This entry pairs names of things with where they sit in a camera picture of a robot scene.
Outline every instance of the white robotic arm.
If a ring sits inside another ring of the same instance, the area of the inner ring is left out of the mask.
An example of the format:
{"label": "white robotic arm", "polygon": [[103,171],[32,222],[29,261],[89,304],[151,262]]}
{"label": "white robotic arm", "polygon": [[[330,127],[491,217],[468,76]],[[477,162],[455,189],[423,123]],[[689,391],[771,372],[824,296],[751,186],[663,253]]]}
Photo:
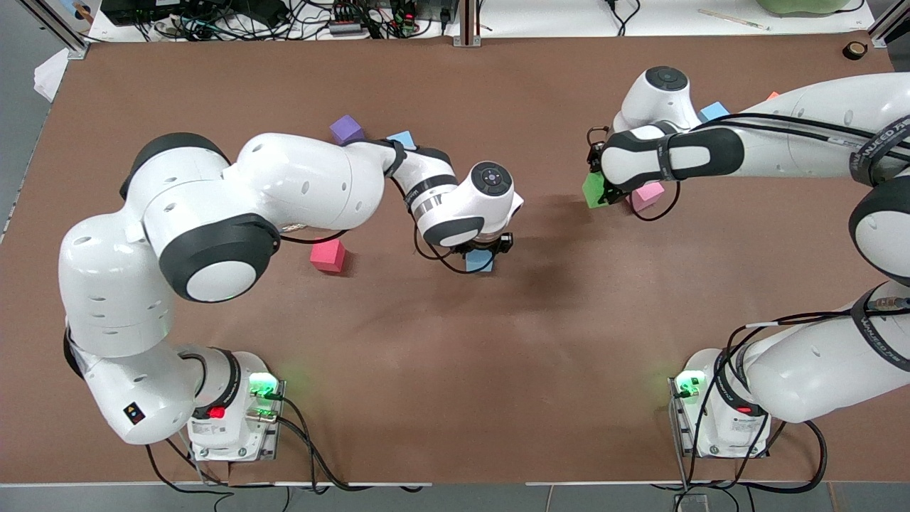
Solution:
{"label": "white robotic arm", "polygon": [[719,349],[695,354],[676,383],[690,443],[706,412],[696,454],[743,457],[752,445],[754,455],[766,414],[803,422],[910,384],[910,314],[876,316],[910,304],[910,74],[823,82],[699,124],[688,78],[657,67],[632,86],[614,127],[626,131],[589,155],[610,203],[649,182],[702,176],[852,177],[873,187],[850,232],[892,281],[848,305],[851,315],[754,342],[731,364],[719,364]]}
{"label": "white robotic arm", "polygon": [[189,422],[197,455],[255,460],[277,382],[251,353],[165,341],[173,294],[223,302],[248,291],[280,233],[348,230],[396,180],[427,243],[485,246],[522,203],[511,175],[481,162],[458,185],[448,157],[388,141],[338,147],[264,134],[231,165],[211,141],[176,133],[146,145],[120,190],[124,207],[74,226],[60,250],[64,353],[108,424],[130,444]]}

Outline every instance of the metal post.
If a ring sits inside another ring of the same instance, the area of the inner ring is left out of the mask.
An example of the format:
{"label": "metal post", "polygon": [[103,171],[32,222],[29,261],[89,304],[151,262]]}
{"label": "metal post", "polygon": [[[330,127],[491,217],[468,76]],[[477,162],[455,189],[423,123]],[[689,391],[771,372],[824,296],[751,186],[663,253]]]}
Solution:
{"label": "metal post", "polygon": [[910,0],[897,0],[891,4],[869,27],[872,45],[876,48],[884,48],[886,43],[905,33],[906,26],[901,27],[901,25],[910,19],[909,16]]}
{"label": "metal post", "polygon": [[460,0],[459,2],[459,33],[453,37],[455,46],[461,48],[480,47],[480,13],[478,12],[479,0]]}
{"label": "metal post", "polygon": [[69,48],[69,56],[67,58],[70,60],[86,58],[88,42],[72,26],[68,25],[47,2],[43,0],[16,0],[16,2]]}

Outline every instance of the black square sticker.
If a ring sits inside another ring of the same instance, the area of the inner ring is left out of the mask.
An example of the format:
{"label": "black square sticker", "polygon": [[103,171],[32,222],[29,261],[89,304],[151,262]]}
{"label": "black square sticker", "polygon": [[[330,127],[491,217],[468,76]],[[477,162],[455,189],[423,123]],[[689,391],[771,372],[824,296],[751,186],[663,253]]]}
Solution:
{"label": "black square sticker", "polygon": [[139,409],[139,406],[136,405],[136,402],[133,402],[132,404],[124,407],[123,412],[126,414],[126,417],[129,418],[129,421],[133,422],[133,425],[146,419],[146,415],[142,414],[142,410]]}

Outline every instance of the brown table surface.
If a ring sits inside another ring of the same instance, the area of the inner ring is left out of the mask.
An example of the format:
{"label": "brown table surface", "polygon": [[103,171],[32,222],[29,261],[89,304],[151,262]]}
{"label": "brown table surface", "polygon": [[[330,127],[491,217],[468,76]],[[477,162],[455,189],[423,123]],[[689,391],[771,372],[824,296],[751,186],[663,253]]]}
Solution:
{"label": "brown table surface", "polygon": [[[581,196],[588,127],[610,122],[647,67],[679,67],[700,108],[731,111],[772,91],[891,70],[884,50],[830,36],[448,39],[95,45],[71,62],[6,239],[0,481],[154,480],[61,355],[58,244],[116,210],[150,139],[191,131],[229,156],[262,132],[329,139],[353,115],[368,136],[409,129],[464,176],[494,159],[526,205],[516,244],[489,275],[414,252],[398,192],[345,235],[343,276],[286,244],[258,286],[220,305],[179,302],[172,343],[259,354],[288,380],[318,446],[357,482],[656,481],[678,478],[666,378],[742,323],[838,307],[883,280],[855,252],[847,218],[866,189],[846,179],[696,179],[664,220]],[[833,480],[910,480],[910,390],[818,421]],[[167,474],[195,475],[167,447]],[[800,425],[746,477],[802,480],[814,438]],[[303,481],[285,435],[274,463],[231,481]],[[700,461],[729,478],[734,461]]]}

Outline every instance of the white table surface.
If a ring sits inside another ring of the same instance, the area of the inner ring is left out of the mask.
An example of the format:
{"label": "white table surface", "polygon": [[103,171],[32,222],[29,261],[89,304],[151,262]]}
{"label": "white table surface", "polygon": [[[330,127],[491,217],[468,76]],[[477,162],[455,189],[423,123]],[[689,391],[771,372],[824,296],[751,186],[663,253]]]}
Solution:
{"label": "white table surface", "polygon": [[[868,5],[853,13],[820,16],[778,16],[762,9],[755,0],[641,0],[642,9],[626,26],[627,36],[742,36],[832,34],[865,30],[875,20]],[[852,0],[846,8],[859,5]],[[622,17],[634,9],[634,0],[617,0],[617,10]],[[746,21],[769,26],[759,30],[750,26],[704,15],[698,9],[730,15]],[[319,13],[316,7],[305,6],[300,19]],[[244,16],[244,25],[250,22]],[[619,24],[612,17],[603,0],[484,0],[480,22],[487,28],[481,37],[608,37],[616,36]],[[425,20],[418,20],[420,30]],[[306,35],[318,29],[306,27]],[[447,36],[458,33],[458,17],[446,29]],[[298,29],[293,36],[300,34]],[[114,26],[98,13],[89,35],[97,39],[116,42],[144,42],[142,35],[132,26]],[[440,25],[433,23],[421,37],[440,35]],[[332,39],[323,30],[318,40]]]}

